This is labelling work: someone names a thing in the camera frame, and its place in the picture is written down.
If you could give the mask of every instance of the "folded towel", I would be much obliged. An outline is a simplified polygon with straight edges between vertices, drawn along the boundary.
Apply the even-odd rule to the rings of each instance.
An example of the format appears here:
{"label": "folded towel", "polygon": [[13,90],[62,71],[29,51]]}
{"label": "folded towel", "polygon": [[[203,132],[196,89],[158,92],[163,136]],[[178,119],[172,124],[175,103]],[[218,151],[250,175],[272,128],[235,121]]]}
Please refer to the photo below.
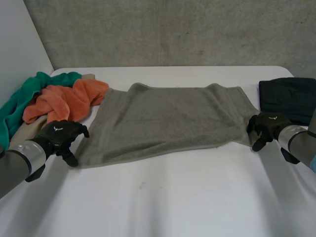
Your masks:
{"label": "folded towel", "polygon": [[263,112],[286,115],[292,123],[309,126],[316,108],[316,80],[278,78],[259,82],[260,108]]}
{"label": "folded towel", "polygon": [[48,86],[26,107],[23,120],[34,122],[47,114],[47,123],[52,121],[79,121],[90,112],[90,106],[99,105],[109,86],[94,79],[79,79],[73,88]]}
{"label": "folded towel", "polygon": [[46,125],[47,122],[47,115],[40,116],[35,122],[31,124],[22,123],[22,125],[19,127],[19,129],[16,131],[16,133],[13,135],[10,141],[10,146],[14,147],[15,145],[18,145],[25,140],[30,140],[34,138],[34,136],[37,134],[38,131],[41,130],[42,127]]}
{"label": "folded towel", "polygon": [[130,162],[235,141],[250,146],[258,111],[240,87],[109,89],[76,157],[79,168]]}
{"label": "folded towel", "polygon": [[73,86],[79,73],[62,73],[50,77],[38,72],[35,77],[28,78],[11,98],[0,109],[0,143],[5,150],[9,147],[9,140],[22,124],[24,109],[36,93],[48,85]]}

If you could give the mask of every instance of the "green towel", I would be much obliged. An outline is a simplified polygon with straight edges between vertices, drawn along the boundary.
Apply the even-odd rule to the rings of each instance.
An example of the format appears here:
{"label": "green towel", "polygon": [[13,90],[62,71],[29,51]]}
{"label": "green towel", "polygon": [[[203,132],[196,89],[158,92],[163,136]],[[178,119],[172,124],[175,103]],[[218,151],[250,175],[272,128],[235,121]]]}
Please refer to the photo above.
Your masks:
{"label": "green towel", "polygon": [[0,109],[0,143],[5,150],[9,141],[22,124],[24,109],[36,93],[48,85],[63,85],[72,87],[81,74],[71,72],[50,77],[38,72],[35,77],[28,78]]}

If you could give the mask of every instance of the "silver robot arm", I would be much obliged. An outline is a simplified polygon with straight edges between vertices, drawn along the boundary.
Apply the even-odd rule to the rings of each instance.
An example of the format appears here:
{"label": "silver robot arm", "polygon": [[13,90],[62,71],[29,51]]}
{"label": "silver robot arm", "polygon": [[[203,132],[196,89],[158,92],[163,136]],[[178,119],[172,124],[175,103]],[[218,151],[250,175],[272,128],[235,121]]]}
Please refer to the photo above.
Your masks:
{"label": "silver robot arm", "polygon": [[25,141],[0,156],[0,198],[18,184],[43,172],[46,162],[44,149],[33,141]]}
{"label": "silver robot arm", "polygon": [[78,160],[69,148],[82,133],[89,137],[87,127],[80,123],[53,121],[33,139],[8,151],[4,151],[0,144],[0,199],[24,180],[32,182],[40,178],[46,160],[53,154],[62,156],[67,165],[76,167]]}
{"label": "silver robot arm", "polygon": [[302,162],[316,173],[316,110],[308,130],[290,125],[278,136],[278,142],[286,152],[284,158],[290,163]]}

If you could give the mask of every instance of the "black towel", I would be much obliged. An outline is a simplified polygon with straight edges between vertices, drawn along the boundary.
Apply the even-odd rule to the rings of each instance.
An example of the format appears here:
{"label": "black towel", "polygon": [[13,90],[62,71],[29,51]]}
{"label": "black towel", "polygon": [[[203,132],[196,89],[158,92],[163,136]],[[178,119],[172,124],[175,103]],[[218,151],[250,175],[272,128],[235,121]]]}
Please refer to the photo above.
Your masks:
{"label": "black towel", "polygon": [[278,78],[259,82],[262,112],[285,114],[292,123],[308,126],[316,107],[316,80]]}

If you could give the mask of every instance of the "gray wall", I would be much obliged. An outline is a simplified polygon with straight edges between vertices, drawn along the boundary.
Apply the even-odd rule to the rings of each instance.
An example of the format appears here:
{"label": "gray wall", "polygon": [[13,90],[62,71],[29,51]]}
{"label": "gray wall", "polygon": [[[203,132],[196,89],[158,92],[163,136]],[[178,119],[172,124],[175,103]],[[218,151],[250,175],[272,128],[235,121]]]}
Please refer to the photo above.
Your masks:
{"label": "gray wall", "polygon": [[315,0],[24,0],[55,69],[279,65],[316,78]]}

